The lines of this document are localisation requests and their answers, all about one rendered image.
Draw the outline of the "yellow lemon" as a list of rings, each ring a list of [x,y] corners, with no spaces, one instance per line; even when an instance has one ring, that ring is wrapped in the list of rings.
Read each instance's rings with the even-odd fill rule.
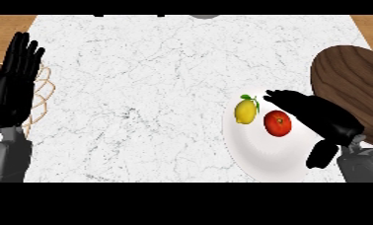
[[[235,108],[235,118],[237,123],[249,124],[260,113],[260,103],[257,98],[249,95],[242,95],[240,99],[242,101]]]

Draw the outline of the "dark wooden bowl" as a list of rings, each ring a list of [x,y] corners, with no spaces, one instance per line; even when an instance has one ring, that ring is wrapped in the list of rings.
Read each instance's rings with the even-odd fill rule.
[[[326,48],[311,62],[311,90],[357,117],[373,145],[373,50],[354,45]]]

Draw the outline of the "white plate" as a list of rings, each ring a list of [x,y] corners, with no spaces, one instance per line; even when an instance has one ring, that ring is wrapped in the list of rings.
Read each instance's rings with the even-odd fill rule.
[[[235,108],[240,102],[242,99],[230,99],[221,124],[235,163],[258,182],[302,182],[311,173],[307,158],[320,137],[292,115],[291,133],[283,137],[273,136],[264,126],[264,116],[277,107],[264,101],[254,121],[249,124],[237,123]]]

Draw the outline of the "red tomato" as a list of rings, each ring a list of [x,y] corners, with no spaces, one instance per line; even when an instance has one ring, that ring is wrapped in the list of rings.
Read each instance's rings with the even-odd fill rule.
[[[264,116],[264,126],[273,136],[286,136],[292,131],[292,120],[288,114],[282,111],[270,111]]]

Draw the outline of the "tan wicker basket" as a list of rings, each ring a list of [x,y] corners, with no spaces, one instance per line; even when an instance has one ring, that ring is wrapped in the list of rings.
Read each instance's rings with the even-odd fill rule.
[[[30,135],[33,126],[43,119],[49,112],[47,102],[55,94],[55,91],[56,85],[52,81],[52,68],[41,64],[35,80],[31,114],[22,124],[25,135]]]

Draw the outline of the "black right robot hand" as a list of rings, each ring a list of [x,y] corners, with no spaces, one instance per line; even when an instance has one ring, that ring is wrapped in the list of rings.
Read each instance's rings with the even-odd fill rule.
[[[322,137],[307,159],[310,169],[323,169],[338,152],[338,147],[348,147],[354,137],[364,132],[351,112],[327,99],[304,95],[291,90],[267,90],[264,100],[292,114],[305,127]]]

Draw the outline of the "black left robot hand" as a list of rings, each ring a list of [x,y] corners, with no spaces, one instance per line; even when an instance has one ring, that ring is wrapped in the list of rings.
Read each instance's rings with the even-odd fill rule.
[[[0,66],[0,128],[19,126],[30,116],[44,53],[30,34],[16,32]]]

